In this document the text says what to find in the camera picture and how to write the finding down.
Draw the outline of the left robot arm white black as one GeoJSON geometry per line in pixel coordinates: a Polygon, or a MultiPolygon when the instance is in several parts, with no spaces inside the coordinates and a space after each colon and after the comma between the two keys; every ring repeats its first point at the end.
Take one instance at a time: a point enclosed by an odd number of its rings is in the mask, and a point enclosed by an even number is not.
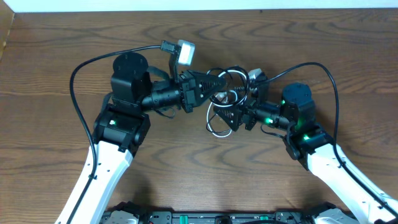
{"type": "Polygon", "coordinates": [[[113,62],[111,93],[104,98],[87,130],[89,151],[74,189],[57,223],[99,223],[124,172],[132,164],[150,128],[148,113],[201,106],[225,86],[223,78],[186,70],[172,77],[148,64],[137,52],[113,62]]]}

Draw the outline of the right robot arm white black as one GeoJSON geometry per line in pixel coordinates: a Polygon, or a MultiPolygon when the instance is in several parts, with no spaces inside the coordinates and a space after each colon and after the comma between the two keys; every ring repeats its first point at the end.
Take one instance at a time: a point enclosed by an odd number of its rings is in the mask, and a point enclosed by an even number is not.
{"type": "Polygon", "coordinates": [[[316,122],[309,86],[287,85],[278,104],[256,95],[243,104],[213,110],[232,131],[242,124],[252,130],[256,123],[285,131],[282,139],[289,156],[327,184],[359,223],[397,223],[397,200],[367,178],[316,122]]]}

